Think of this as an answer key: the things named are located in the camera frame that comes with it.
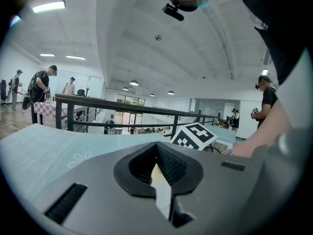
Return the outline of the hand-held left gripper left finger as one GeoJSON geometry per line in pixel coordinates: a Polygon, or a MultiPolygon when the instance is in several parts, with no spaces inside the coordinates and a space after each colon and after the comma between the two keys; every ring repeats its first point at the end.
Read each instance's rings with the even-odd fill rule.
{"type": "Polygon", "coordinates": [[[33,201],[52,235],[174,235],[150,185],[156,144],[90,158],[49,184],[33,201]]]}

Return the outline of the glass door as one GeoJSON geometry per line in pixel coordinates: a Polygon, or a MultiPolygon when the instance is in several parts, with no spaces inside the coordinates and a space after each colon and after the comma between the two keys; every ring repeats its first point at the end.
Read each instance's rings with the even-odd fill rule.
{"type": "MultiPolygon", "coordinates": [[[[144,99],[121,94],[117,96],[117,102],[130,105],[145,106],[144,99]]],[[[116,124],[142,124],[142,116],[143,114],[116,111],[114,120],[116,124]]]]}

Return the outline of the person's black shirt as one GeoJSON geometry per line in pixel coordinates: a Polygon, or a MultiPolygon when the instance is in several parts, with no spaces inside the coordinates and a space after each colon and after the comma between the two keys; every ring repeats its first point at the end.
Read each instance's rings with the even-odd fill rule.
{"type": "Polygon", "coordinates": [[[258,32],[269,49],[282,85],[303,51],[313,57],[312,0],[242,0],[261,21],[258,32]]]}

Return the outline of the light blue flowered tablecloth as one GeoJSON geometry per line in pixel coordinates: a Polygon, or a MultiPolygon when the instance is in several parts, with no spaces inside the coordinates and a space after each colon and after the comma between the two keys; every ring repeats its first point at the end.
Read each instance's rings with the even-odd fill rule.
{"type": "Polygon", "coordinates": [[[30,125],[0,140],[0,167],[13,192],[28,202],[52,181],[93,157],[147,142],[161,134],[101,135],[30,125]]]}

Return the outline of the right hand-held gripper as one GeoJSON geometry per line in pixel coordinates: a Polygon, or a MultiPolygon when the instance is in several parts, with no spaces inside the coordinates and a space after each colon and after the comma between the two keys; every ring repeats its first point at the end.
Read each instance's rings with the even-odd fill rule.
{"type": "Polygon", "coordinates": [[[170,143],[203,151],[215,142],[217,138],[216,134],[196,122],[181,126],[171,138],[170,143]]]}

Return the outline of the checkered cloth table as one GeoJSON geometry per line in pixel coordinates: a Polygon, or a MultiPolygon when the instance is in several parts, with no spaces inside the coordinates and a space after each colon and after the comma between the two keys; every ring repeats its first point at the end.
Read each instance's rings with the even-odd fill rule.
{"type": "MultiPolygon", "coordinates": [[[[46,117],[56,118],[56,102],[37,102],[34,104],[34,112],[36,114],[41,114],[46,117]]],[[[67,104],[62,103],[61,107],[61,117],[67,117],[67,104]]]]}

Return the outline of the black metal railing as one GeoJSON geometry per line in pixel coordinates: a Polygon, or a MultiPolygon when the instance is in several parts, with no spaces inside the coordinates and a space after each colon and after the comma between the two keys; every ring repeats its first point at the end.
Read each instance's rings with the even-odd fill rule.
{"type": "Polygon", "coordinates": [[[178,126],[181,126],[181,123],[178,123],[180,117],[193,117],[200,121],[202,125],[206,123],[215,123],[218,120],[217,116],[194,114],[183,111],[169,110],[163,108],[154,108],[154,107],[145,107],[145,106],[135,106],[125,103],[118,103],[113,101],[107,101],[99,98],[83,97],[83,96],[71,96],[65,94],[56,94],[56,128],[61,129],[61,109],[63,104],[67,104],[67,129],[69,131],[74,131],[74,125],[85,126],[85,131],[88,130],[90,126],[94,127],[135,127],[135,128],[147,128],[147,127],[162,127],[170,126],[172,127],[171,136],[176,132],[178,126]],[[109,123],[92,123],[88,121],[78,121],[74,119],[74,107],[83,106],[86,108],[94,109],[106,109],[106,110],[115,110],[118,112],[127,112],[134,114],[151,114],[151,115],[162,115],[162,116],[173,116],[174,122],[172,124],[109,124],[109,123]]]}

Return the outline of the white table with plain cloth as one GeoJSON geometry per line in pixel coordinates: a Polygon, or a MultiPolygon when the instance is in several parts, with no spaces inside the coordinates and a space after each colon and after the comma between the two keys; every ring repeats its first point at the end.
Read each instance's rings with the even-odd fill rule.
{"type": "Polygon", "coordinates": [[[229,129],[220,128],[217,126],[212,126],[210,124],[205,124],[205,128],[207,128],[210,132],[214,133],[218,140],[234,144],[236,142],[236,132],[229,129]]]}

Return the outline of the person's right forearm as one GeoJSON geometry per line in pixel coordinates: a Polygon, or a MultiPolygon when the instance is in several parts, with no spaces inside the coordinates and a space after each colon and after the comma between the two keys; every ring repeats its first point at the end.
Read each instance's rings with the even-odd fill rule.
{"type": "Polygon", "coordinates": [[[275,139],[291,129],[291,123],[281,102],[276,101],[268,116],[257,131],[242,144],[233,147],[235,156],[250,157],[261,145],[273,144],[275,139]]]}

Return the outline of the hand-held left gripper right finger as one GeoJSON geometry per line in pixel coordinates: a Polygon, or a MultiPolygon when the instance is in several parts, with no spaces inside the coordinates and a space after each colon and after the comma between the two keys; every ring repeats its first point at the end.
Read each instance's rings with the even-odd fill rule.
{"type": "Polygon", "coordinates": [[[251,157],[197,151],[158,142],[157,162],[171,186],[170,220],[156,235],[241,235],[243,211],[266,153],[251,157]]]}

